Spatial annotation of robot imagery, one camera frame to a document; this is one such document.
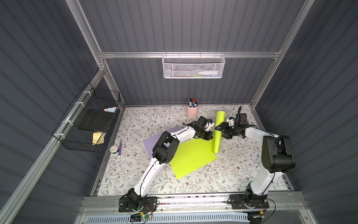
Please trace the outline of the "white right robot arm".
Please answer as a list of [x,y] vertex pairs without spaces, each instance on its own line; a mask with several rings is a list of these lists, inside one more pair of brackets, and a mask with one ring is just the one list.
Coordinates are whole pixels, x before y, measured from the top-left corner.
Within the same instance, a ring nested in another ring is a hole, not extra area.
[[296,165],[292,155],[292,143],[288,136],[280,136],[261,130],[254,125],[229,126],[223,122],[214,128],[222,133],[225,139],[234,136],[250,138],[262,145],[261,161],[263,168],[251,182],[241,200],[245,206],[253,209],[258,205],[263,206],[269,189],[278,181],[284,173],[293,169]]

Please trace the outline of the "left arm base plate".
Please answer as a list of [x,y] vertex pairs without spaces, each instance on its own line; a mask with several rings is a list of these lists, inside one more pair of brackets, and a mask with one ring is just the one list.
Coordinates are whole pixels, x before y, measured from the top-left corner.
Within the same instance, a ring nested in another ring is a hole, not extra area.
[[118,212],[143,212],[149,213],[152,211],[156,211],[158,206],[158,198],[157,197],[144,197],[139,200],[131,199],[128,197],[120,198],[118,205]]

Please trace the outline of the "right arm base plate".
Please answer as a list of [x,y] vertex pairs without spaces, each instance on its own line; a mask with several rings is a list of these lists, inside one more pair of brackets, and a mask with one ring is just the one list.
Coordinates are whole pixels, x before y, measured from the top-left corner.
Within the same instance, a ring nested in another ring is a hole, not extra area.
[[269,208],[267,196],[232,194],[227,201],[234,210]]

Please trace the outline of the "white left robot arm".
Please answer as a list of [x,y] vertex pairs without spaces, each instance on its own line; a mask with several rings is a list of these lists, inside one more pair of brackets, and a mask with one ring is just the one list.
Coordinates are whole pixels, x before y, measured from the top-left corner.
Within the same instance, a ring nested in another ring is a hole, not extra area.
[[191,139],[203,139],[209,141],[213,139],[213,132],[210,130],[214,126],[212,119],[199,117],[197,121],[185,124],[185,127],[176,132],[165,131],[161,134],[153,147],[153,154],[148,168],[140,178],[139,182],[126,194],[129,203],[137,210],[141,210],[145,202],[145,197],[155,177],[164,165],[168,164],[175,156],[180,144]]

